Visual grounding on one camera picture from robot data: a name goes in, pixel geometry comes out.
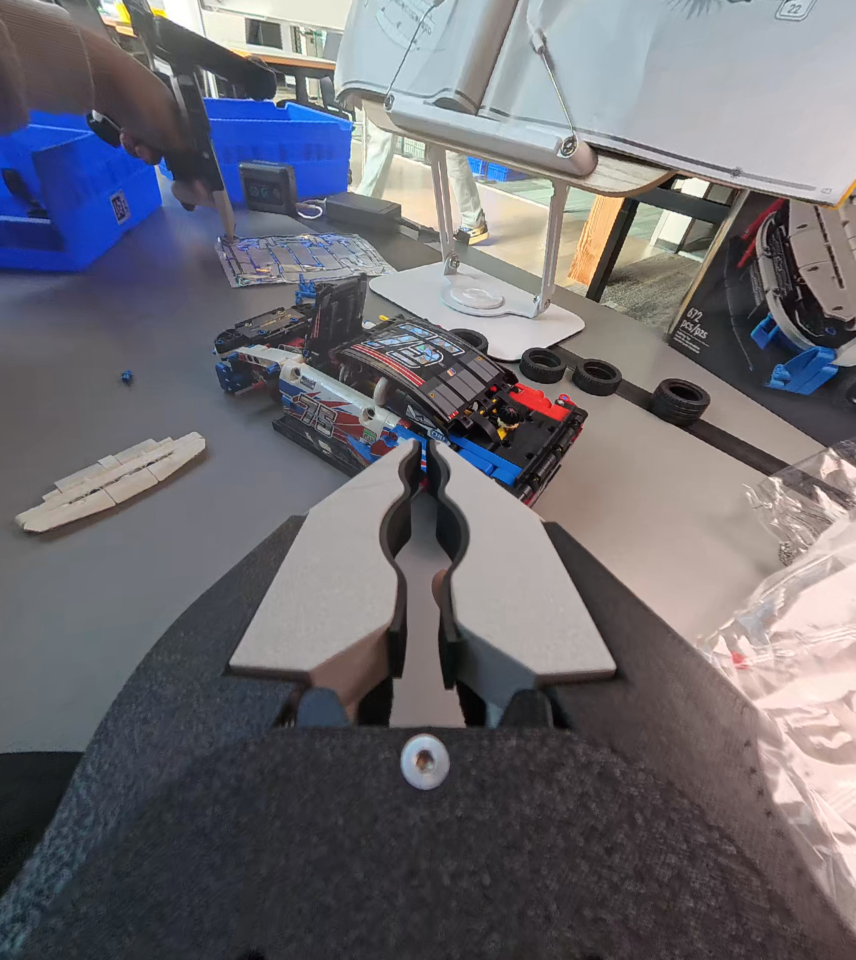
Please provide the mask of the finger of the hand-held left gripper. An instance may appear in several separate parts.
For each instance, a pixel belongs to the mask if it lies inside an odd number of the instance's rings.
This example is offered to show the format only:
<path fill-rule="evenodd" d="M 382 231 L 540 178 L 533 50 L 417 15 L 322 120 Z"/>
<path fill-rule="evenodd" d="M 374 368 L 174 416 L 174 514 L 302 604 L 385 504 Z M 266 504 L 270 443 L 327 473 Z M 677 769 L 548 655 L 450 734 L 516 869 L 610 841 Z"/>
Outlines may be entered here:
<path fill-rule="evenodd" d="M 221 239 L 235 242 L 237 239 L 237 221 L 230 197 L 225 189 L 207 188 L 210 205 L 217 210 L 221 223 Z"/>

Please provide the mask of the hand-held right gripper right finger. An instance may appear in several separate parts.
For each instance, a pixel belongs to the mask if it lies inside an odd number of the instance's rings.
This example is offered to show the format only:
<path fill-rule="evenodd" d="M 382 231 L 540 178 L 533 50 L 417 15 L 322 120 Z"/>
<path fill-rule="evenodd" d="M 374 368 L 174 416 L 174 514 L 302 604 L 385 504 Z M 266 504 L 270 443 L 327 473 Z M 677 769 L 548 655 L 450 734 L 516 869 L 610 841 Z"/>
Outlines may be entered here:
<path fill-rule="evenodd" d="M 465 726 L 496 725 L 517 694 L 606 682 L 617 666 L 540 516 L 431 441 L 438 654 Z"/>

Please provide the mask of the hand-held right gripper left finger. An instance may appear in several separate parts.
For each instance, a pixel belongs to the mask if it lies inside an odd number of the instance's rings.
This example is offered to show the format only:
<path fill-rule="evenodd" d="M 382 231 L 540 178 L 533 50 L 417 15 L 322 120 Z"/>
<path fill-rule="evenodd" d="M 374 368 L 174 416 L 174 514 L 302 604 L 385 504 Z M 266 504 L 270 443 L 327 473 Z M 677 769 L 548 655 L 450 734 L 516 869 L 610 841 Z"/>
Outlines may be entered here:
<path fill-rule="evenodd" d="M 422 476 L 414 439 L 319 502 L 228 662 L 232 674 L 327 689 L 360 706 L 403 674 L 408 587 L 397 557 Z"/>

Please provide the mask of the shiny sticker sheet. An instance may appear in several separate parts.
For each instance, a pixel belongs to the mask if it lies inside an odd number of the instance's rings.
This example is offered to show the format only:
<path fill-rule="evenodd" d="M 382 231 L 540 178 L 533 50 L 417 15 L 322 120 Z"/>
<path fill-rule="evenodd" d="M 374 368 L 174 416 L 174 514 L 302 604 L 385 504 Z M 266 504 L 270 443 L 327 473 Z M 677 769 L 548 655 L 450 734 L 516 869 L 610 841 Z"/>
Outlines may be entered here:
<path fill-rule="evenodd" d="M 235 288 L 340 281 L 358 275 L 373 278 L 396 272 L 356 233 L 220 238 L 216 252 Z"/>

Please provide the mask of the toy brick race car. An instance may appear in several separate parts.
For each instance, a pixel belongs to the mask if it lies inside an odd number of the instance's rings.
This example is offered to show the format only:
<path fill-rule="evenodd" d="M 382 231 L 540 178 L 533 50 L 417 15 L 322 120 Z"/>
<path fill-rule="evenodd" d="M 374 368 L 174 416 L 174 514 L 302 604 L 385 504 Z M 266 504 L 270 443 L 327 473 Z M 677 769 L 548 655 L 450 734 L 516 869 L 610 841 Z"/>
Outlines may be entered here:
<path fill-rule="evenodd" d="M 269 391 L 282 407 L 274 430 L 348 476 L 401 441 L 423 452 L 435 441 L 532 506 L 587 413 L 423 318 L 366 326 L 367 282 L 326 281 L 314 307 L 280 307 L 221 331 L 221 389 Z"/>

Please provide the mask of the white book stand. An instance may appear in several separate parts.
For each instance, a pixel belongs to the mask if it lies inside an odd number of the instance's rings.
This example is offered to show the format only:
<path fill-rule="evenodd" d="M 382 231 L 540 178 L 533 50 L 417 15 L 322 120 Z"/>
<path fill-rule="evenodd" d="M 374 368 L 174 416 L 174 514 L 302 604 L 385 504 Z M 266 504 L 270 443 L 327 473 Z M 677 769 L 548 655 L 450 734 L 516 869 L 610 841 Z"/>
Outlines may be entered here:
<path fill-rule="evenodd" d="M 553 304 L 563 216 L 571 188 L 631 198 L 667 178 L 664 170 L 592 143 L 575 117 L 574 27 L 562 13 L 584 15 L 586 2 L 358 2 L 346 35 L 359 41 L 359 73 L 338 89 L 372 109 L 386 131 L 422 141 L 433 177 L 441 265 L 404 270 L 376 291 L 445 330 L 475 330 L 496 358 L 515 360 L 583 330 Z M 548 180 L 540 286 L 527 293 L 464 266 L 455 241 L 447 153 L 502 162 Z"/>

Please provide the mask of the building instruction booklet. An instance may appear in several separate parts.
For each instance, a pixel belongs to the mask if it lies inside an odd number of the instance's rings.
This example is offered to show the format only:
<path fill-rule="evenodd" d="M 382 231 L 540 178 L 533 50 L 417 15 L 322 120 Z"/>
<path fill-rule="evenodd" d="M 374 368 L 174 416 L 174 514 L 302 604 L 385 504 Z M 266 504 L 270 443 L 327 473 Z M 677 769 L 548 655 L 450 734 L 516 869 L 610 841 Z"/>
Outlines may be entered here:
<path fill-rule="evenodd" d="M 586 180 L 619 156 L 836 207 L 856 2 L 353 2 L 339 97 L 401 135 Z"/>

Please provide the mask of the person's left forearm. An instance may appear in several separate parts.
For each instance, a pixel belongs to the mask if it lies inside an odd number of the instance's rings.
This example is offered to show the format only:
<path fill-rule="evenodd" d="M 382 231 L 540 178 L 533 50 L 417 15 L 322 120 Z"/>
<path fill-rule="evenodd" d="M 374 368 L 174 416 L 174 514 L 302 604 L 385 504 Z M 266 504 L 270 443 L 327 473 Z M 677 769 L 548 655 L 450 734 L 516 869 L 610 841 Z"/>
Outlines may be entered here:
<path fill-rule="evenodd" d="M 46 2 L 0 1 L 0 136 L 25 127 L 33 111 L 86 114 L 96 86 L 74 19 Z"/>

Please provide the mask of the grey desk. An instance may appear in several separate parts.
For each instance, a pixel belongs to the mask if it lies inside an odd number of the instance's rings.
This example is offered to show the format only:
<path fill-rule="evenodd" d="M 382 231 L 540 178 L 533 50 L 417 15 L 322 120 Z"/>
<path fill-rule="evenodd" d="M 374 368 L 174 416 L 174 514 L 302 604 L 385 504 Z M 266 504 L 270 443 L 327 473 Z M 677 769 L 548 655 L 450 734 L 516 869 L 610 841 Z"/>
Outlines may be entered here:
<path fill-rule="evenodd" d="M 89 270 L 0 271 L 0 753 L 84 750 L 181 613 L 347 480 L 274 432 L 269 396 L 220 390 L 215 335 L 288 295 L 232 288 L 217 214 L 162 190 Z M 589 416 L 537 510 L 679 634 L 709 635 L 782 569 L 746 499 L 761 473 L 618 395 L 546 391 Z M 206 454 L 158 489 L 51 535 L 15 524 L 57 479 L 193 431 Z"/>

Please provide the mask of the person's left hand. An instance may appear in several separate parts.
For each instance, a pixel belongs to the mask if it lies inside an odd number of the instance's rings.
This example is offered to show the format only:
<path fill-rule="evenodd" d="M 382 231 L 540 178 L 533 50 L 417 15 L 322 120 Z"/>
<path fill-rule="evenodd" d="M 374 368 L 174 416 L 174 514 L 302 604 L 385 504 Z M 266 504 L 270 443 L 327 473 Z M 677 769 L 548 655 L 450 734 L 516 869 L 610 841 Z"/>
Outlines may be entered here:
<path fill-rule="evenodd" d="M 94 86 L 94 111 L 120 130 L 122 150 L 157 165 L 190 147 L 190 131 L 167 85 L 103 31 L 79 28 Z"/>

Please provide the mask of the small black device box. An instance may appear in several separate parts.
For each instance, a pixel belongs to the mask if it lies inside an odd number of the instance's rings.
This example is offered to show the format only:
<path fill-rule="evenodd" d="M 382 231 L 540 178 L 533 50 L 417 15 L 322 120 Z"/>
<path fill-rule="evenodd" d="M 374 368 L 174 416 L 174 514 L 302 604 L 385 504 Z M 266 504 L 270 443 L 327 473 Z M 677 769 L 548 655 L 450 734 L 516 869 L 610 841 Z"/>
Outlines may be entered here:
<path fill-rule="evenodd" d="M 298 188 L 288 163 L 250 161 L 239 164 L 242 198 L 248 210 L 296 218 Z"/>

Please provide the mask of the blue plastic bin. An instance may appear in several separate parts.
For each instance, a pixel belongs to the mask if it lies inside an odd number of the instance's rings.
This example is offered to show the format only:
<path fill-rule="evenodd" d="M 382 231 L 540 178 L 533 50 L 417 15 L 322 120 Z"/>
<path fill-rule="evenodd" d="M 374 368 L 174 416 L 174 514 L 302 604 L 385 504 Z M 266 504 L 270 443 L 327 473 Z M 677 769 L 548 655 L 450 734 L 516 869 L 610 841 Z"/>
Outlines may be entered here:
<path fill-rule="evenodd" d="M 79 272 L 162 206 L 152 166 L 79 116 L 34 112 L 0 136 L 0 269 Z"/>
<path fill-rule="evenodd" d="M 228 196 L 245 207 L 240 165 L 293 168 L 301 201 L 325 198 L 349 186 L 352 122 L 297 102 L 205 98 L 213 144 Z"/>

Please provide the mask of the black power adapter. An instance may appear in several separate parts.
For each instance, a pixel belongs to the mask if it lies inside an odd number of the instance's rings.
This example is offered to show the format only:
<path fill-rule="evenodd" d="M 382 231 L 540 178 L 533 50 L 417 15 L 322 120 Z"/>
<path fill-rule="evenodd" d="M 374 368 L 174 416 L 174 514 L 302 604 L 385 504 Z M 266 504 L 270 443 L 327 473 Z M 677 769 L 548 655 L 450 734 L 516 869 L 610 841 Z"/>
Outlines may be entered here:
<path fill-rule="evenodd" d="M 324 207 L 329 222 L 366 230 L 392 232 L 402 222 L 401 206 L 396 202 L 351 191 L 328 196 Z"/>

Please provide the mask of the white brick panel assembly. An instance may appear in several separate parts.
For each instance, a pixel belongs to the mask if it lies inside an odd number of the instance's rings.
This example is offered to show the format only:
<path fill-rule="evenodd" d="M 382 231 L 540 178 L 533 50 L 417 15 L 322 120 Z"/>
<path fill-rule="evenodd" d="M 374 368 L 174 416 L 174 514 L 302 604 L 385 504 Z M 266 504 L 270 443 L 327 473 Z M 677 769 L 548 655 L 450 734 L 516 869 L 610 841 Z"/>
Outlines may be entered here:
<path fill-rule="evenodd" d="M 40 504 L 19 513 L 27 534 L 45 534 L 108 512 L 162 485 L 207 450 L 197 432 L 179 438 L 145 439 L 57 480 Z"/>

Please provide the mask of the clear plastic bag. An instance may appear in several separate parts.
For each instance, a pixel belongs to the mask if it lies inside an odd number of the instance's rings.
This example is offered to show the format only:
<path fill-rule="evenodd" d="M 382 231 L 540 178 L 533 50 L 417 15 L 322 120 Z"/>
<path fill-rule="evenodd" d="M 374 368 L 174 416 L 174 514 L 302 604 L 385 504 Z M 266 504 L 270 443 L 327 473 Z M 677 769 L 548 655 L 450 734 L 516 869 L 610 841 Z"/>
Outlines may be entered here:
<path fill-rule="evenodd" d="M 749 486 L 746 499 L 790 567 L 833 525 L 856 521 L 856 435 Z"/>
<path fill-rule="evenodd" d="M 751 703 L 775 809 L 856 934 L 856 518 L 829 527 L 697 648 Z"/>

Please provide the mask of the toy car product box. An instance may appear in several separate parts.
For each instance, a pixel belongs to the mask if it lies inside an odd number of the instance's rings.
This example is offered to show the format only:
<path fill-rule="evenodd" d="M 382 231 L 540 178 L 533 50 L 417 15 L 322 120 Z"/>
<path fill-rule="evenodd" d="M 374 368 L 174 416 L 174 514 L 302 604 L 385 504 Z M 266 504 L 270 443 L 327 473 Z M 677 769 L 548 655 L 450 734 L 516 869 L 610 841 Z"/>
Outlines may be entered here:
<path fill-rule="evenodd" d="M 670 346 L 828 446 L 856 434 L 856 187 L 839 209 L 749 193 Z"/>

